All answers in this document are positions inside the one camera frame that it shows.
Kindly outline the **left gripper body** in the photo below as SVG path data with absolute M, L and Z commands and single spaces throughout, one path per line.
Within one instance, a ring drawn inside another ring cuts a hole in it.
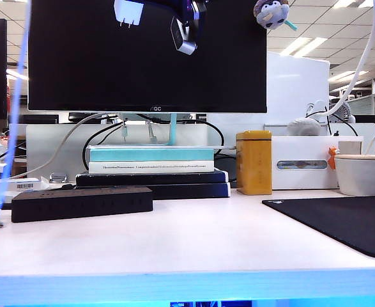
M 180 0 L 177 2 L 176 15 L 184 24 L 204 20 L 206 12 L 205 1 Z

